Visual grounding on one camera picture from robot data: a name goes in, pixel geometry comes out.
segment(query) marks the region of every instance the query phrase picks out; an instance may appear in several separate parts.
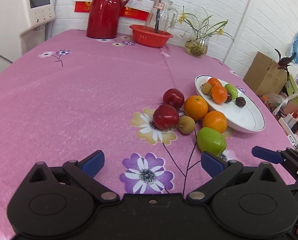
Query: silver pin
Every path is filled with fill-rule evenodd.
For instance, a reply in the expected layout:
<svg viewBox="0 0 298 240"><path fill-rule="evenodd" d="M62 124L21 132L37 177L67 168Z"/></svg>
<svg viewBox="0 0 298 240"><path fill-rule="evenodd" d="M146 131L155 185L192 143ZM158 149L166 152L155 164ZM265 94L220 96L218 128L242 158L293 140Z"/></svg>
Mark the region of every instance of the silver pin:
<svg viewBox="0 0 298 240"><path fill-rule="evenodd" d="M101 194L101 198L104 200L114 200L117 197L117 194L114 192L105 192Z"/></svg>
<svg viewBox="0 0 298 240"><path fill-rule="evenodd" d="M194 200L201 200L205 197L205 194L200 191L193 191L189 194L189 197Z"/></svg>

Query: orange fruit on plate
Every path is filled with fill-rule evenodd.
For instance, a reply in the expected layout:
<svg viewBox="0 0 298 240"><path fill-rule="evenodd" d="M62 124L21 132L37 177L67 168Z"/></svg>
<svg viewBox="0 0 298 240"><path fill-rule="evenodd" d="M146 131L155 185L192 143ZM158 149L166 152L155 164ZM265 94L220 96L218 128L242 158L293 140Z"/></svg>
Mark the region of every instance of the orange fruit on plate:
<svg viewBox="0 0 298 240"><path fill-rule="evenodd" d="M198 121L208 113L208 104L202 97L192 96L185 101L184 112L195 121Z"/></svg>
<svg viewBox="0 0 298 240"><path fill-rule="evenodd" d="M217 78L210 78L207 83L209 83L211 86L215 86L215 85L220 85L222 86L222 84L220 83L220 81Z"/></svg>
<svg viewBox="0 0 298 240"><path fill-rule="evenodd" d="M212 128L221 134L227 130L227 126L227 118L219 111L211 111L207 113L202 120L202 127Z"/></svg>
<svg viewBox="0 0 298 240"><path fill-rule="evenodd" d="M215 85L212 89L211 89L211 97L212 99L217 103L217 104L222 104L224 103L227 98L228 98L228 92L227 90L220 85Z"/></svg>

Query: kiwi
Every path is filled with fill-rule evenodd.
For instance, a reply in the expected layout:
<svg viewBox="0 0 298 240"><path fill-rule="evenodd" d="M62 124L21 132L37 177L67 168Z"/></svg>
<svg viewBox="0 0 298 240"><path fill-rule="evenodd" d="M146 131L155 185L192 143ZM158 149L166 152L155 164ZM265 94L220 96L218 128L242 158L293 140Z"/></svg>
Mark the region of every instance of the kiwi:
<svg viewBox="0 0 298 240"><path fill-rule="evenodd" d="M201 86L201 91L207 95L207 94L210 94L210 91L212 89L212 85L209 84L209 83L204 83L202 86Z"/></svg>
<svg viewBox="0 0 298 240"><path fill-rule="evenodd" d="M177 128L183 134L190 134L196 128L196 123L191 117L183 115L179 118Z"/></svg>

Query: white bowl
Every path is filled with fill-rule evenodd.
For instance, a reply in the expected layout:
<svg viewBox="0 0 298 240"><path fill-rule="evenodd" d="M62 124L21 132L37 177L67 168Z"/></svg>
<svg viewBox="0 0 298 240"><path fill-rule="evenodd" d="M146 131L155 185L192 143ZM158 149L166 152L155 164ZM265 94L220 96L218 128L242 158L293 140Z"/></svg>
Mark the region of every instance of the white bowl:
<svg viewBox="0 0 298 240"><path fill-rule="evenodd" d="M230 103L217 104L215 103L210 95L205 95L200 90L200 87L212 78L211 76L197 76L195 79L196 91L198 95L202 96L207 104L210 111L216 110L222 112L228 120L228 126L245 133L255 133L262 131L266 124L265 119L259 110L258 106L244 93L238 89L238 97L243 97L246 100L244 107L236 105L235 100ZM228 82L218 79L223 86Z"/></svg>

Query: red bowl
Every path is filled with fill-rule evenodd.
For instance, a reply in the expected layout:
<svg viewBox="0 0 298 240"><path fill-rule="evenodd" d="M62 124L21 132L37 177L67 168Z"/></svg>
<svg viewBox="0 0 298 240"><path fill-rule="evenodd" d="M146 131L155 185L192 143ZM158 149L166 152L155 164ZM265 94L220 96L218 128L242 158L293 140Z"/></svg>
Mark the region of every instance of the red bowl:
<svg viewBox="0 0 298 240"><path fill-rule="evenodd" d="M158 31L158 33L154 33L154 28L143 25L133 24L130 25L130 28L132 29L132 38L135 42L152 48L161 48L173 37L169 32Z"/></svg>

